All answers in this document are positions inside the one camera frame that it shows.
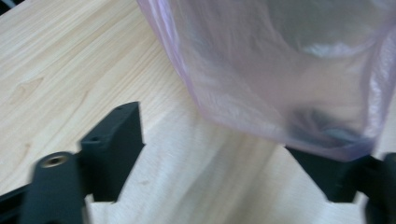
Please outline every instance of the plastic bag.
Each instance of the plastic bag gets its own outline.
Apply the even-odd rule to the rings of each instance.
[[[395,0],[138,0],[202,114],[349,161],[396,80]]]

